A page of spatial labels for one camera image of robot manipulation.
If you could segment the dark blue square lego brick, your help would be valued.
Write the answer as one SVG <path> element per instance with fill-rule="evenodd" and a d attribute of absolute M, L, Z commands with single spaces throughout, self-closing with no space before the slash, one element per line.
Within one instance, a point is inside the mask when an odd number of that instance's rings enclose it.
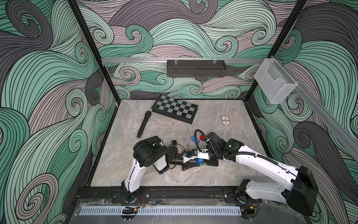
<path fill-rule="evenodd" d="M 202 165 L 202 164 L 204 164 L 204 160 L 203 160 L 203 159 L 200 159 L 200 158 L 197 158 L 197 159 L 196 159 L 196 163 L 197 163 L 198 165 Z"/>

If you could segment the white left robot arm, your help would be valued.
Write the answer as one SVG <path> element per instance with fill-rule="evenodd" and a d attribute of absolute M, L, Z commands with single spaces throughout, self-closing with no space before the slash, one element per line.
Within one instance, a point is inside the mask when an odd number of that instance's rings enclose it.
<path fill-rule="evenodd" d="M 153 165 L 161 175 L 167 172 L 171 165 L 181 165 L 183 171 L 200 166 L 195 158 L 186 157 L 186 151 L 179 153 L 176 145 L 165 146 L 158 136 L 139 141 L 133 151 L 131 170 L 121 184 L 122 200 L 127 203 L 136 201 L 141 180 L 148 167 Z"/>

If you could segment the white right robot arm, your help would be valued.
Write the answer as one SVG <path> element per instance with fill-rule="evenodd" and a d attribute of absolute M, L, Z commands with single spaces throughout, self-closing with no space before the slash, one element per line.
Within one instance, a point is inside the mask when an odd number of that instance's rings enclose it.
<path fill-rule="evenodd" d="M 217 144 L 214 144 L 212 139 L 205 139 L 204 142 L 207 147 L 197 149 L 200 158 L 243 164 L 274 181 L 274 183 L 249 181 L 244 191 L 250 198 L 284 203 L 304 216 L 312 216 L 315 213 L 318 185 L 309 168 L 305 166 L 296 168 L 280 163 L 235 139 L 220 140 Z"/>

